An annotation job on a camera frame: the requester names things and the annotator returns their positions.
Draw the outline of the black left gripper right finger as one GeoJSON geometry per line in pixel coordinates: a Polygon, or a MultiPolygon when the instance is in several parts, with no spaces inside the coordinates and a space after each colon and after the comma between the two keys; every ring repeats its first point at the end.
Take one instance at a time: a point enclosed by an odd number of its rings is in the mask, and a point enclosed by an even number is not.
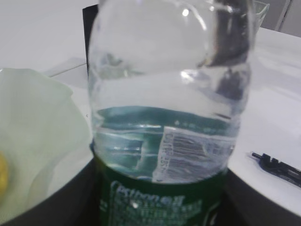
{"type": "Polygon", "coordinates": [[[220,226],[299,226],[301,217],[255,191],[231,170],[218,211],[220,226]]]}

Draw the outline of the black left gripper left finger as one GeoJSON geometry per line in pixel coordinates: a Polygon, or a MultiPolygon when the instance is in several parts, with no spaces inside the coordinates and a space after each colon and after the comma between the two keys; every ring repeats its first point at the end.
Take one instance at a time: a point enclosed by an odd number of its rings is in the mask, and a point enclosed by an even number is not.
{"type": "Polygon", "coordinates": [[[97,226],[95,161],[91,160],[70,182],[25,213],[2,226],[97,226]]]}

